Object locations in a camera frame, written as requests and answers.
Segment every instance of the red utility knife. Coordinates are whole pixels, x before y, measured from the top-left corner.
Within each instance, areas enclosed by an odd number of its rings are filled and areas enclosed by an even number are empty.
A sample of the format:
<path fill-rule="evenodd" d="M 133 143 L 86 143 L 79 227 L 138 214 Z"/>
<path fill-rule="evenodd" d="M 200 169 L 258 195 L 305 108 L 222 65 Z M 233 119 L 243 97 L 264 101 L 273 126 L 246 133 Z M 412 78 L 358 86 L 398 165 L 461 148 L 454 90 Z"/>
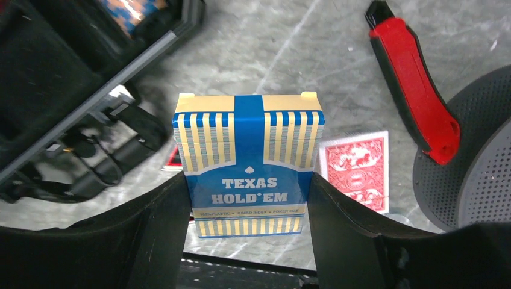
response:
<path fill-rule="evenodd" d="M 385 1 L 373 1 L 366 20 L 374 54 L 409 134 L 435 162 L 449 163 L 460 146 L 460 125 L 431 80 L 417 35 Z"/>

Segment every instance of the black plastic case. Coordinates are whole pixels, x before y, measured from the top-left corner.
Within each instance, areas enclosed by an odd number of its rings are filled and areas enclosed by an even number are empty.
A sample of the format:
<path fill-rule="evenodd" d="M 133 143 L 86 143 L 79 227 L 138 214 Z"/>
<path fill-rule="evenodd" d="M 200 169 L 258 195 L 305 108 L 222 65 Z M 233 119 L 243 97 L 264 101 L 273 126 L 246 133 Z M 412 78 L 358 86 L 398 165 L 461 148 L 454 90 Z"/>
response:
<path fill-rule="evenodd" d="M 0 195 L 20 183 L 16 172 L 34 156 L 96 113 L 112 89 L 197 32 L 205 3 L 169 0 L 158 14 L 130 37 L 96 0 L 8 2 L 0 14 Z M 115 161 L 125 173 L 143 160 Z M 93 187 L 87 196 L 105 189 Z"/>

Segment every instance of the playing card box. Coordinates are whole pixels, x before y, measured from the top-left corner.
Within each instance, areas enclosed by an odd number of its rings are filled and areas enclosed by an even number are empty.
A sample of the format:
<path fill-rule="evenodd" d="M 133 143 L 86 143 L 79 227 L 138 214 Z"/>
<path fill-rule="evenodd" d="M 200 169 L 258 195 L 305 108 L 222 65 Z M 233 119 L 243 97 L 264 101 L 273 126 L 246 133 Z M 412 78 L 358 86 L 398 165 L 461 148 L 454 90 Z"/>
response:
<path fill-rule="evenodd" d="M 324 123 L 315 92 L 180 94 L 174 134 L 198 236 L 299 234 Z"/>
<path fill-rule="evenodd" d="M 340 192 L 384 214 L 389 212 L 389 134 L 366 131 L 322 141 L 319 172 Z"/>

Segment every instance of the red playing card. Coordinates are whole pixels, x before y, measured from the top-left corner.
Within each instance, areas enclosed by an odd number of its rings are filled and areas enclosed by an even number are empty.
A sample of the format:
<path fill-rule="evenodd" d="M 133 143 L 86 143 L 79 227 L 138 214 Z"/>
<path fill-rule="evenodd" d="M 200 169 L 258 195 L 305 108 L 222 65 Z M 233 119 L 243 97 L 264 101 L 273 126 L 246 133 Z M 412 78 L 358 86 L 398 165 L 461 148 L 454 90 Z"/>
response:
<path fill-rule="evenodd" d="M 388 213 L 388 143 L 387 131 L 323 141 L 321 175 L 352 199 Z"/>
<path fill-rule="evenodd" d="M 175 145 L 175 143 L 172 146 L 171 154 L 165 163 L 165 165 L 161 168 L 161 170 L 167 170 L 167 171 L 180 171 L 183 169 L 183 165 L 181 163 L 181 158 L 179 156 L 179 150 L 178 147 Z"/>

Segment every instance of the gray floor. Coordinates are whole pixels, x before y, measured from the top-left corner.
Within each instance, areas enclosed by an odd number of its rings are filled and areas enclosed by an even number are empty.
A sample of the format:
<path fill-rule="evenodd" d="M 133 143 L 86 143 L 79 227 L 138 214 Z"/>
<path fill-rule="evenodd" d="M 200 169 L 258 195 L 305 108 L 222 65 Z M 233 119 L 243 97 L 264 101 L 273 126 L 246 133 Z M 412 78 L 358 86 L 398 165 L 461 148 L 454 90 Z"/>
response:
<path fill-rule="evenodd" d="M 397 115 L 373 55 L 363 14 L 369 0 L 209 0 L 203 32 L 140 82 L 146 108 L 170 124 L 179 92 L 196 95 L 297 94 L 317 91 L 327 126 L 371 122 L 390 132 L 390 211 L 417 228 L 440 232 L 412 190 L 416 146 Z M 448 101 L 484 73 L 511 63 L 508 0 L 392 0 L 418 34 L 438 90 Z M 23 199 L 0 204 L 0 225 L 65 227 L 118 206 L 171 177 L 160 172 L 166 149 L 131 172 L 120 187 L 77 205 Z M 297 236 L 199 240 L 189 228 L 186 250 L 314 269 L 310 230 Z"/>

